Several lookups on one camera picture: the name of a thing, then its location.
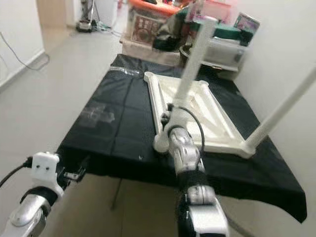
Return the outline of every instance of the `black cloth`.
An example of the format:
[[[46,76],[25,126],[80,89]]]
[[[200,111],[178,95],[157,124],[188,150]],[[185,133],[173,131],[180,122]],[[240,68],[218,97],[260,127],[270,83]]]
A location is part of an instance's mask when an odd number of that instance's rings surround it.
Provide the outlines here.
[[[144,72],[180,77],[181,69],[118,55],[58,153],[66,167],[90,155],[88,172],[168,186],[177,186],[173,160],[152,147],[155,127]],[[201,68],[205,80],[244,138],[259,122],[232,81],[218,79]],[[307,216],[305,193],[269,138],[249,160],[207,153],[203,157],[208,181],[220,195],[276,205],[299,222]]]

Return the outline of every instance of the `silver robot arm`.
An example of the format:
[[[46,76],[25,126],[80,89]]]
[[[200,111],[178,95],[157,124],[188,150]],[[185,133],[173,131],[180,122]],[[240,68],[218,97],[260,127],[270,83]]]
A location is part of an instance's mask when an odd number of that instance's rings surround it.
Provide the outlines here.
[[[0,237],[38,237],[53,204],[60,200],[70,180],[79,182],[85,175],[89,157],[83,160],[76,173],[69,173],[59,162],[57,154],[37,153],[31,161],[33,187],[15,209]]]
[[[48,201],[39,195],[27,195],[12,212],[1,237],[37,237],[46,225],[51,211]]]
[[[222,207],[209,186],[200,153],[186,129],[169,133],[169,153],[174,159],[180,186],[177,206],[180,237],[228,237],[228,222]]]

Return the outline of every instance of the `cable connector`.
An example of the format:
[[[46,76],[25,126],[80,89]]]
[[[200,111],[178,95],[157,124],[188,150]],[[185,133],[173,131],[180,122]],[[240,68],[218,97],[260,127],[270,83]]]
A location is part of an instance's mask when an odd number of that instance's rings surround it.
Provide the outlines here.
[[[33,157],[27,157],[27,160],[23,163],[23,167],[32,168]]]
[[[87,156],[80,164],[79,170],[76,173],[65,172],[64,177],[77,183],[80,182],[86,174],[89,165],[90,156]]]

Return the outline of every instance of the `doorway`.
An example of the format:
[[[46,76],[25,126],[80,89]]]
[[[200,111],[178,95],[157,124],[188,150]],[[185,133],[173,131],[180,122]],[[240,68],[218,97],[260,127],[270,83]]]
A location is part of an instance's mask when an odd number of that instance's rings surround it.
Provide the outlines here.
[[[72,31],[66,24],[66,1],[37,0],[37,6],[44,48],[46,52],[50,52]]]

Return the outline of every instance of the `clutter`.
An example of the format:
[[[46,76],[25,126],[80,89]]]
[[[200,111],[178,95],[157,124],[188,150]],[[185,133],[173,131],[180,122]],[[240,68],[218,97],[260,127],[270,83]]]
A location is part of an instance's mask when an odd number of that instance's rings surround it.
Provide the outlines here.
[[[188,11],[187,6],[167,19],[166,23],[157,31],[153,48],[170,52],[178,50],[185,43],[186,35],[182,30]]]
[[[241,30],[240,42],[243,46],[248,46],[252,37],[257,32],[260,26],[259,21],[252,17],[240,12],[237,20],[235,21],[234,27]]]
[[[179,8],[157,2],[130,0],[126,38],[133,42],[152,45],[159,28]]]
[[[195,40],[200,23],[193,22],[190,25],[190,37]],[[219,70],[238,72],[239,66],[245,59],[248,48],[241,45],[241,30],[233,26],[218,24],[213,38],[209,40],[209,47],[202,61],[203,65],[211,66]],[[190,55],[191,44],[180,47],[180,54],[184,63]]]
[[[76,29],[79,32],[92,32],[93,11],[95,8],[95,0],[92,0],[92,4],[88,6],[88,0],[81,0],[82,4],[82,16],[80,21],[76,25]]]
[[[133,42],[125,35],[120,39],[120,42],[122,43],[122,53],[124,55],[173,67],[180,64],[179,52],[153,50],[151,45]]]

